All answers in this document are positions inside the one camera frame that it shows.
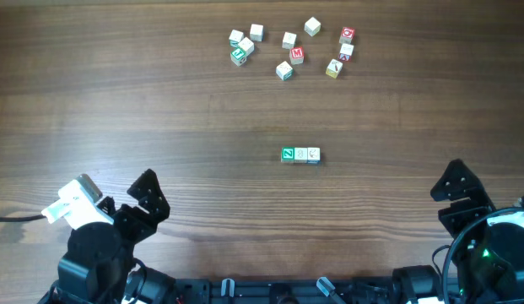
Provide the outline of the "green Z letter block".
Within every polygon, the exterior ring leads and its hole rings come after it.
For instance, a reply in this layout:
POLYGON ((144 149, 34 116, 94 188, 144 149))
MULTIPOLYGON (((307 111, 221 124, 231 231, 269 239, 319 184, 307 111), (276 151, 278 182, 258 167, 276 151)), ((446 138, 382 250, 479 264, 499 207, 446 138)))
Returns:
POLYGON ((283 147, 281 149, 281 162, 294 163, 294 147, 283 147))

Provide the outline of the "blue-sided white block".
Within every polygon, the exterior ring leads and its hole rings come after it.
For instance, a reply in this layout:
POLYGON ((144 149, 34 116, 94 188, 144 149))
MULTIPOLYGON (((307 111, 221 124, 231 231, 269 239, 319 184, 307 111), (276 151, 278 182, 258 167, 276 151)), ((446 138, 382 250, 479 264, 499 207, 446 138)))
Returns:
POLYGON ((319 164, 321 161, 321 149, 319 147, 307 148, 307 163, 319 164))

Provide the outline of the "red U letter block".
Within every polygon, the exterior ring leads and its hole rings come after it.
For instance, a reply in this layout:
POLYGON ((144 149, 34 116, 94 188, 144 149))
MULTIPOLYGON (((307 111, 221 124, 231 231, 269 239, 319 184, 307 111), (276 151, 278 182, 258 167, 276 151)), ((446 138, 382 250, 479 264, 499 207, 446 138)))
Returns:
POLYGON ((308 149, 303 147, 294 148, 294 163, 306 163, 308 161, 308 149))

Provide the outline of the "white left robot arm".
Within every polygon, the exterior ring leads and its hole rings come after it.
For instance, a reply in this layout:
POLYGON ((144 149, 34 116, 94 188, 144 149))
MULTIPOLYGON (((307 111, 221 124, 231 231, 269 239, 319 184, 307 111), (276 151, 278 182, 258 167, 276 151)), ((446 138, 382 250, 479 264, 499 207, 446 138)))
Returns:
POLYGON ((57 266, 58 279, 43 303, 165 303, 175 279, 148 268, 134 248, 167 220, 170 206, 156 173, 147 169, 127 190, 132 207, 115 206, 88 175, 73 179, 58 200, 42 210, 49 223, 71 226, 68 249, 57 266))

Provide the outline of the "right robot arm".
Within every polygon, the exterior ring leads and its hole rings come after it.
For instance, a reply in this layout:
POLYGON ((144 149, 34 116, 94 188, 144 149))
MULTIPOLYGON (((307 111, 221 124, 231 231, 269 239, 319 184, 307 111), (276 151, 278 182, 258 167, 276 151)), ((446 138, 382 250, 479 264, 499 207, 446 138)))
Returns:
POLYGON ((442 266, 394 270, 395 303, 524 303, 524 196, 498 209, 478 177, 460 160, 449 162, 431 188, 452 238, 442 266))

